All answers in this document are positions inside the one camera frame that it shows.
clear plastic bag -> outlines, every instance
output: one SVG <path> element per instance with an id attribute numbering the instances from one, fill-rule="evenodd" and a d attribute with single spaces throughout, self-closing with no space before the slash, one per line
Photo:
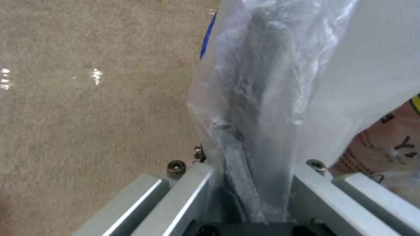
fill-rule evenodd
<path id="1" fill-rule="evenodd" d="M 283 220 L 300 127 L 356 2 L 221 1 L 188 107 L 245 220 Z"/>

floor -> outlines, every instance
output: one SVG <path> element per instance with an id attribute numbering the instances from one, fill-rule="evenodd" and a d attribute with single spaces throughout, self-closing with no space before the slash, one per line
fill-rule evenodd
<path id="1" fill-rule="evenodd" d="M 69 235 L 191 162 L 185 101 L 217 0 L 0 0 L 0 235 Z"/>

screw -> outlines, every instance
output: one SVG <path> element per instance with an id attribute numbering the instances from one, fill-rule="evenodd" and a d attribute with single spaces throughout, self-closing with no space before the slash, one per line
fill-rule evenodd
<path id="1" fill-rule="evenodd" d="M 186 166 L 185 163 L 181 160 L 173 160 L 168 163 L 168 168 L 166 168 L 166 173 L 169 178 L 179 179 L 185 174 Z"/>
<path id="2" fill-rule="evenodd" d="M 327 167 L 324 165 L 324 163 L 316 159 L 310 159 L 306 162 L 306 164 L 308 164 L 310 167 L 312 167 L 312 169 L 321 175 L 324 175 L 325 171 L 327 170 Z"/>

plastic bag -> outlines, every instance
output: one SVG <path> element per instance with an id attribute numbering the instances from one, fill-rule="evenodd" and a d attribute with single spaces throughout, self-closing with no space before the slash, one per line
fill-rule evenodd
<path id="1" fill-rule="evenodd" d="M 221 1 L 188 107 L 245 220 L 283 220 L 300 126 L 356 2 Z"/>
<path id="2" fill-rule="evenodd" d="M 299 134 L 298 158 L 334 164 L 353 137 L 420 91 L 420 1 L 361 1 Z"/>

